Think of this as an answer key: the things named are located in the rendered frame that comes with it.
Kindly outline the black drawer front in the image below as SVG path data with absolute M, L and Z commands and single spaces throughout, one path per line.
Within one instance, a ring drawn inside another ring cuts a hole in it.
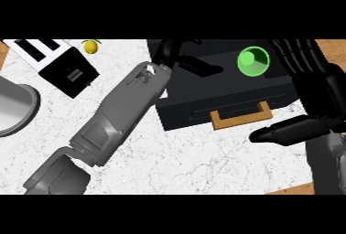
M 212 121 L 211 112 L 219 111 L 221 118 L 242 116 L 258 111 L 258 103 L 268 101 L 271 109 L 286 107 L 298 100 L 295 91 L 276 91 L 273 94 L 256 92 L 239 93 L 221 97 L 172 104 L 165 100 L 156 108 L 166 131 L 203 124 Z

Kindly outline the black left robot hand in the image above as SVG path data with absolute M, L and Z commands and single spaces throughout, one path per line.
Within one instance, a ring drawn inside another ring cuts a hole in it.
M 151 60 L 162 68 L 174 69 L 175 63 L 180 63 L 180 67 L 197 74 L 200 77 L 209 77 L 224 71 L 221 66 L 209 64 L 194 56 L 185 56 L 181 54 L 181 45 L 185 42 L 194 42 L 202 44 L 200 39 L 163 39 L 156 51 L 154 59 Z

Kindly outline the yellow lemon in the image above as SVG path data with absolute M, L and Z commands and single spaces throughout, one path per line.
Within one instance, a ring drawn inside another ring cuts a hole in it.
M 100 50 L 100 44 L 101 44 L 100 39 L 86 39 L 82 44 L 85 45 L 85 51 L 88 54 L 95 54 Z

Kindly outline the grey round pot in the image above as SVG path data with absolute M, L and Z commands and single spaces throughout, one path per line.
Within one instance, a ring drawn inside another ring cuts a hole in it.
M 0 137 L 11 136 L 30 124 L 41 109 L 41 93 L 27 84 L 0 76 Z

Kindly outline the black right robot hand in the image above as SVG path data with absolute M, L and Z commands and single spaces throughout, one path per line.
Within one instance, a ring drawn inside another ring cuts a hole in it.
M 256 130 L 252 143 L 299 144 L 346 132 L 346 72 L 330 63 L 314 39 L 271 39 L 307 115 Z

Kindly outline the green cup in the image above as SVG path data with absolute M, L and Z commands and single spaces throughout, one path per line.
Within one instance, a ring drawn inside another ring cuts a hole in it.
M 237 58 L 240 72 L 249 77 L 261 76 L 271 66 L 271 56 L 268 51 L 258 46 L 243 49 Z

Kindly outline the black drawer box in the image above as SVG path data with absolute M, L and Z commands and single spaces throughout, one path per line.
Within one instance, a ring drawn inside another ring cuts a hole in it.
M 258 77 L 246 76 L 237 65 L 239 55 L 251 46 L 264 48 L 271 57 L 270 68 Z M 285 96 L 280 100 L 285 106 L 298 100 L 292 77 L 267 39 L 203 39 L 200 45 L 185 42 L 181 46 L 181 54 L 221 66 L 224 71 L 202 78 L 175 65 L 172 79 L 166 86 L 168 97 L 159 100 L 159 105 L 171 106 L 234 94 L 245 95 L 242 101 L 267 100 L 273 96 Z

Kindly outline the black and white toaster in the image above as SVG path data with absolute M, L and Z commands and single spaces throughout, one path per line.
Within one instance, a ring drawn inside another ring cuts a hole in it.
M 39 75 L 75 99 L 100 72 L 64 39 L 2 39 Z

